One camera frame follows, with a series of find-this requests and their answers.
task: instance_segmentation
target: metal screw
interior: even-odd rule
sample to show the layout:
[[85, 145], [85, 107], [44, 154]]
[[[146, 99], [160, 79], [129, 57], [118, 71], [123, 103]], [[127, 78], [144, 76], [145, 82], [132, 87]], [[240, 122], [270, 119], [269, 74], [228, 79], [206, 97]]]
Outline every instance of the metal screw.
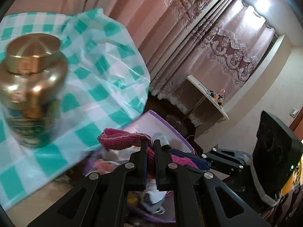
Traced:
[[125, 167], [126, 167], [127, 169], [134, 168], [134, 163], [128, 162], [128, 163], [125, 164]]
[[212, 173], [210, 173], [210, 172], [206, 172], [206, 173], [204, 173], [204, 177], [205, 177], [206, 179], [212, 179], [212, 178], [214, 177], [214, 174], [212, 174]]
[[176, 163], [169, 163], [169, 168], [170, 169], [176, 169], [178, 165]]
[[89, 179], [90, 180], [96, 180], [99, 178], [99, 174], [98, 173], [91, 173], [89, 174]]

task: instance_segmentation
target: metallic canister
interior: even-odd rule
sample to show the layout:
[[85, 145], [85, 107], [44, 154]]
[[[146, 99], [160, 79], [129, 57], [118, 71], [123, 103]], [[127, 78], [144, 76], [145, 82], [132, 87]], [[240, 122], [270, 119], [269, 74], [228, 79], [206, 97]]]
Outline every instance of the metallic canister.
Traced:
[[60, 40], [48, 34], [21, 36], [0, 63], [0, 101], [17, 141], [29, 148], [51, 142], [60, 116], [57, 98], [67, 75]]

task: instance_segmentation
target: gold lid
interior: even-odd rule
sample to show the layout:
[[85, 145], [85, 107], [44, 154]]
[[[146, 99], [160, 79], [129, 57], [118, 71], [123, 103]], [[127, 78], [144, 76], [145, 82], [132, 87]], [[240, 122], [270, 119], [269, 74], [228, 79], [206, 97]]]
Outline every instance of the gold lid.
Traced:
[[27, 34], [11, 41], [6, 48], [5, 63], [9, 72], [38, 73], [50, 67], [60, 54], [60, 40], [43, 33]]

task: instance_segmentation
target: magenta cloth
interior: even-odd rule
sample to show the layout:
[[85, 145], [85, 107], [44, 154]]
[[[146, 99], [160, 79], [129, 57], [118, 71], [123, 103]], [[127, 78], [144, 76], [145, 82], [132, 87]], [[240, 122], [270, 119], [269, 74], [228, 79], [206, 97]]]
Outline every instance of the magenta cloth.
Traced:
[[[129, 133], [123, 130], [116, 130], [112, 128], [106, 128], [104, 132], [98, 136], [98, 141], [106, 150], [123, 150], [130, 148], [131, 146], [140, 147], [143, 139], [148, 140], [149, 147], [146, 150], [148, 156], [148, 173], [151, 176], [155, 175], [155, 153], [151, 149], [153, 146], [152, 139], [149, 135], [144, 133]], [[191, 166], [198, 168], [195, 163], [189, 158], [181, 158], [175, 155], [172, 156], [172, 161], [182, 166]]]

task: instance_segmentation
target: green and white tablecloth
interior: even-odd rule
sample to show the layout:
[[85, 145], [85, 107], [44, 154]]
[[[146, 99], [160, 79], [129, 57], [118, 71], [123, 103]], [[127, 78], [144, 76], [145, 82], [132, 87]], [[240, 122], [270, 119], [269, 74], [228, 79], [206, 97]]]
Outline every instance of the green and white tablecloth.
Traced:
[[104, 128], [137, 118], [147, 100], [149, 73], [126, 28], [102, 9], [67, 16], [21, 13], [0, 23], [0, 59], [14, 38], [48, 33], [69, 61], [57, 138], [40, 149], [20, 146], [0, 114], [0, 203], [7, 209], [99, 146]]

